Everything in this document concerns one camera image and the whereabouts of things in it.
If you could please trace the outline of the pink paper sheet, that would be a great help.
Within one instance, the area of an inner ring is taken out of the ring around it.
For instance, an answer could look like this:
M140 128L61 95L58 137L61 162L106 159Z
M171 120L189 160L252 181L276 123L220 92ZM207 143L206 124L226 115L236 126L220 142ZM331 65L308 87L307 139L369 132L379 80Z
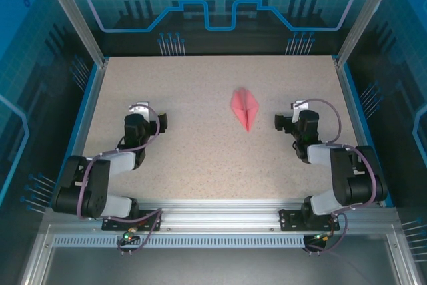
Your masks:
M245 88L234 90L230 106L243 128L250 132L259 110L259 104L251 91Z

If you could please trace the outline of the aluminium side rail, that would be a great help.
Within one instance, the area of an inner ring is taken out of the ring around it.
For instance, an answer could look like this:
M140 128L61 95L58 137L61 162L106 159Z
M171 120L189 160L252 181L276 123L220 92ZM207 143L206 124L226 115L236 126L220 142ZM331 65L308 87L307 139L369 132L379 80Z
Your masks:
M346 63L340 67L336 56L332 58L357 145L370 145L378 155L350 69Z
M73 131L71 132L70 140L57 177L54 191L56 191L61 182L61 176L65 169L67 158L73 155L81 156L84 152L87 136L91 127L91 122L101 91L103 79L107 71L108 63L109 59L104 62L102 67L99 67L96 64L93 66L89 80L87 82L87 86L85 88L85 92L83 94L79 111L77 113L75 124L73 126Z

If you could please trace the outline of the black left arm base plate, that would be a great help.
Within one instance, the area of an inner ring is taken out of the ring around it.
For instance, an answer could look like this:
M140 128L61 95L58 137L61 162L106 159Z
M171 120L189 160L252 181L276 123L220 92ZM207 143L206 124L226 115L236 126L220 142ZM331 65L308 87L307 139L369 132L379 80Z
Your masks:
M150 231L152 225L156 223L154 230L160 231L161 218L155 219L157 214L153 214L148 219L144 221L138 221L134 223L129 222L118 222L117 220L104 219L101 225L103 231L108 232L125 232L131 227L136 227L138 232L148 232Z

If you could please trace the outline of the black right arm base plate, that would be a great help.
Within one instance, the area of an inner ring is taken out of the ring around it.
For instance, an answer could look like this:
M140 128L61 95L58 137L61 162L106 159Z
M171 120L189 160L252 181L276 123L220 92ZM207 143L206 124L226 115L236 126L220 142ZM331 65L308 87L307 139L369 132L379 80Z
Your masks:
M330 232L339 231L339 222L333 221L330 215L316 216L301 210L285 210L278 212L280 230L283 232Z

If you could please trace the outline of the aluminium mounting rail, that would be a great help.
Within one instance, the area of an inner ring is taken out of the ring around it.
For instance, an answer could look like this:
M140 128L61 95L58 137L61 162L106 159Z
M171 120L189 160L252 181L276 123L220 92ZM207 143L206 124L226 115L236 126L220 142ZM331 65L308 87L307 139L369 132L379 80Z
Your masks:
M281 209L298 210L301 198L252 200L140 200L142 210L163 210L163 234L277 234ZM390 234L401 229L395 208L371 205L346 212L350 234Z

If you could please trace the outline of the aluminium frame post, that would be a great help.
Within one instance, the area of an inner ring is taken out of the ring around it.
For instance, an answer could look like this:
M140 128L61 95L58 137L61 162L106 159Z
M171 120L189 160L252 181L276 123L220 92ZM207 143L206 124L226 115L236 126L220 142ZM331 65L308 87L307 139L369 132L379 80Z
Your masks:
M105 65L105 57L102 54L101 49L75 0L58 0L58 2L76 30L80 40L84 44L94 63L98 67L103 68Z
M355 46L360 40L363 32L368 26L371 18L378 10L382 0L366 0L361 11L359 12L350 32L345 38L341 49L338 52L335 66L337 69L342 69L347 62L349 56L353 52Z

